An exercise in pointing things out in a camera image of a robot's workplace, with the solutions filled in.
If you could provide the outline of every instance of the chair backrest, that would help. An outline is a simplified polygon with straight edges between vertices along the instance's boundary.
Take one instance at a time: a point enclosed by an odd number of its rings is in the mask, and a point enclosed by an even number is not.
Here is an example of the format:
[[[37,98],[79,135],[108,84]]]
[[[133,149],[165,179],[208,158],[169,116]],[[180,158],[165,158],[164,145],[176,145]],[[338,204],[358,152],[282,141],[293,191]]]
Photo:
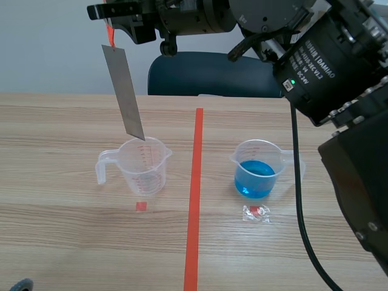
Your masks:
[[[223,53],[180,52],[154,60],[148,78],[149,95],[279,98],[272,65],[242,57],[230,62]]]

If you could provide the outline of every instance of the plastic measuring cup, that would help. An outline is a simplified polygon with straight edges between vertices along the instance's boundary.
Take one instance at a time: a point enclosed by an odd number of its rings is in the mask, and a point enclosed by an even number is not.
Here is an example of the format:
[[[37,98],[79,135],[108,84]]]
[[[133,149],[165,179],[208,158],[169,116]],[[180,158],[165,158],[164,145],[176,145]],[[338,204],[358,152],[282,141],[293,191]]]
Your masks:
[[[286,167],[293,165],[293,150],[281,150],[271,142],[253,139],[241,143],[230,160],[237,164],[237,190],[248,198],[263,198]],[[303,161],[300,164],[303,178],[306,165]]]
[[[171,155],[172,151],[156,138],[132,139],[118,150],[100,153],[96,164],[98,184],[106,181],[105,166],[116,164],[136,194],[156,194],[166,183],[166,160]]]

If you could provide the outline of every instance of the blue water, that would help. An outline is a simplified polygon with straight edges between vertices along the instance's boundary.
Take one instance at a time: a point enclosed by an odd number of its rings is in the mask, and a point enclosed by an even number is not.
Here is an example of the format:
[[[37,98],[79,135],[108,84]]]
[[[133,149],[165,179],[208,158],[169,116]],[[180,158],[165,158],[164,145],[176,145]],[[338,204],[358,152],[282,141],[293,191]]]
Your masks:
[[[245,161],[241,163],[241,167],[256,175],[272,176],[275,174],[271,166],[261,161]],[[243,171],[240,167],[236,170],[236,188],[248,198],[258,199],[267,196],[271,192],[275,182],[276,177],[256,177]]]

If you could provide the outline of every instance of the red string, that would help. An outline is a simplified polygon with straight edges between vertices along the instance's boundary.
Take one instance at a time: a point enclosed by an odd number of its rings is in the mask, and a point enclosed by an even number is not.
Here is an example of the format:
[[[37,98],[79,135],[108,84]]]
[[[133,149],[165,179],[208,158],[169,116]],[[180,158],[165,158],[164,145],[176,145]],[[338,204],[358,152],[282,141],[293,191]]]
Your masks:
[[[115,29],[113,27],[111,27],[108,23],[107,23],[107,32],[108,32],[110,46],[113,48],[116,47],[116,45],[115,45]]]

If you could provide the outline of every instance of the orange tape strip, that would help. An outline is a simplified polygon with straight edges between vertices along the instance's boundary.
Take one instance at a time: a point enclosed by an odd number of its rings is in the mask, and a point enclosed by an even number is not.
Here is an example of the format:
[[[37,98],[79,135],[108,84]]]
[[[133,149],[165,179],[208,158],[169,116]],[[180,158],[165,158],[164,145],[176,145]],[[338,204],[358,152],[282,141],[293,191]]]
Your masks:
[[[115,30],[113,29],[113,27],[109,26],[108,23],[107,23],[107,32],[108,32],[110,46],[116,47],[116,45],[115,45]]]
[[[203,123],[204,109],[197,108],[195,115],[192,181],[190,186],[189,223],[187,225],[184,291],[197,291],[198,288],[199,205],[201,196]]]

